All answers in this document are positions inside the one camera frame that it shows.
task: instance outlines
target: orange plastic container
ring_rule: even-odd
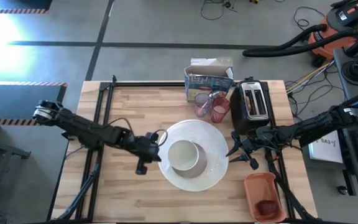
[[[259,223],[279,223],[287,217],[278,199],[275,178],[274,174],[263,172],[248,175],[244,181],[250,214]],[[275,211],[269,215],[262,215],[257,206],[261,201],[273,201],[277,205]]]

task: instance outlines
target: black toaster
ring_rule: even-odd
[[[252,77],[239,82],[230,97],[230,110],[234,130],[239,134],[268,125],[271,109],[267,83]]]

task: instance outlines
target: box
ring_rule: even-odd
[[[194,102],[198,93],[220,91],[225,97],[232,84],[233,59],[230,57],[192,58],[191,65],[185,68],[185,90],[189,102]]]

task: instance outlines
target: black hose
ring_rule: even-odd
[[[302,38],[306,37],[307,35],[311,34],[312,32],[325,31],[326,29],[327,29],[326,24],[314,25],[314,26],[311,26],[311,27],[305,29],[302,33],[298,34],[294,39],[288,41],[285,44],[282,44],[282,45],[276,46],[276,47],[265,47],[265,48],[261,48],[261,49],[249,49],[249,50],[247,50],[247,52],[284,50],[284,49],[287,49],[287,48],[291,47],[292,45],[296,44],[298,41],[300,41]]]
[[[349,29],[342,32],[339,32],[337,34],[334,34],[330,37],[325,38],[324,40],[320,40],[319,42],[315,42],[310,45],[306,45],[303,47],[297,47],[295,49],[286,49],[286,50],[280,50],[280,51],[268,51],[268,52],[258,52],[258,51],[248,51],[245,50],[242,52],[243,56],[245,57],[281,57],[281,56],[288,56],[288,55],[295,55],[300,54],[303,52],[307,52],[309,50],[316,49],[318,47],[322,47],[326,44],[329,44],[331,42],[334,42],[335,40],[344,38],[344,37],[350,37],[353,35],[358,35],[358,29]]]

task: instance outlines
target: wooden table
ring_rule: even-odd
[[[79,115],[93,119],[99,84],[84,82]],[[283,81],[268,81],[268,85],[277,125],[293,124]],[[179,121],[197,119],[193,104],[185,99],[183,87],[115,87],[109,119],[126,117],[138,135],[167,129]],[[219,124],[212,123],[209,117],[203,120],[217,127],[227,139],[229,149],[233,147],[230,114]],[[127,124],[119,121],[115,125]],[[78,147],[78,142],[69,143],[67,153]],[[94,222],[252,222],[243,182],[249,174],[268,171],[264,150],[253,153],[253,157],[260,164],[257,170],[253,171],[245,162],[230,163],[223,180],[214,187],[186,192],[168,182],[157,163],[148,165],[147,175],[135,175],[137,157],[105,147]],[[317,217],[302,153],[287,148],[283,157],[291,190],[307,211]],[[78,193],[85,158],[83,150],[65,161],[52,217],[61,215]],[[287,210],[283,193],[279,193],[282,207]]]

